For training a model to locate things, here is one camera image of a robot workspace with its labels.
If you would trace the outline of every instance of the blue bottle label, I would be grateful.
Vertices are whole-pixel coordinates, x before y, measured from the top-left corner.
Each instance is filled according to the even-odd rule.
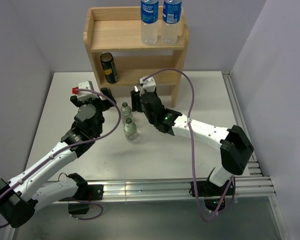
[[[176,24],[180,21],[182,10],[182,2],[178,4],[163,4],[163,21],[167,24]]]
[[[148,4],[141,1],[141,20],[153,24],[158,20],[159,2]]]

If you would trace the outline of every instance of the small glass bottle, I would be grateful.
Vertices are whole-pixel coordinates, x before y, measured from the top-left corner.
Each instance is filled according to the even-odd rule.
[[[121,107],[121,121],[123,124],[126,123],[126,119],[133,119],[133,113],[130,106],[128,106],[128,103],[124,102],[122,103]]]
[[[123,125],[123,131],[125,138],[129,141],[133,141],[137,137],[137,125],[132,121],[131,118],[127,118],[125,120],[125,124]]]

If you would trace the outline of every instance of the red component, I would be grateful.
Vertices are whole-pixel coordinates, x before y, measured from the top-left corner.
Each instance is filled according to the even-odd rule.
[[[74,88],[72,88],[72,93],[73,93],[73,94],[78,94],[78,92],[76,91],[77,89],[79,89],[79,87],[74,87]]]

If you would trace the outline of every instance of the white table surface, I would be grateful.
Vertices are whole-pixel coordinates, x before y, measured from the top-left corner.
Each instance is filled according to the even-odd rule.
[[[185,72],[193,82],[195,91],[191,118],[219,127],[232,127],[235,118],[221,72]],[[78,83],[92,81],[98,91],[92,72],[57,72],[54,74],[44,105],[42,116],[34,138],[26,167],[41,159],[60,141],[70,129],[78,109],[70,102],[72,88]],[[118,105],[131,104],[128,90],[114,88],[112,93]],[[158,92],[165,90],[159,87]],[[171,108],[170,96],[159,95],[166,108]],[[188,82],[181,80],[176,111],[187,114],[191,103]],[[118,113],[114,107],[103,113],[103,133],[116,123]],[[163,134],[148,123],[143,113],[133,113],[137,125],[138,139],[126,140],[121,124],[110,136],[97,141],[84,155],[58,171],[50,181],[56,181],[59,173],[78,173],[92,180],[154,180],[191,178],[191,143],[184,137]],[[195,164],[198,178],[208,177],[220,153],[213,148],[195,143]],[[249,177],[248,168],[242,177]]]

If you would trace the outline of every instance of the wooden shelf board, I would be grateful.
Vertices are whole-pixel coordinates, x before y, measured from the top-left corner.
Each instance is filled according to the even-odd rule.
[[[133,86],[139,83],[140,76],[148,76],[159,71],[161,68],[153,69],[118,69],[118,82],[115,84],[110,84],[103,78],[100,81],[101,88],[113,88],[122,86]],[[178,76],[175,72],[160,72],[155,77],[155,82],[158,85],[176,85]]]
[[[131,86],[139,82],[143,76],[153,74],[163,68],[173,68],[173,57],[158,56],[115,56],[114,64],[118,74],[118,82],[110,84],[106,77],[102,75],[101,87]],[[155,77],[155,81],[160,85],[175,85],[178,81],[178,74],[173,71],[161,72]]]
[[[94,21],[91,52],[142,51],[142,50],[183,50],[184,40],[180,27],[178,40],[174,45],[161,41],[162,20],[158,21],[158,39],[154,45],[141,42],[140,20],[102,20]]]

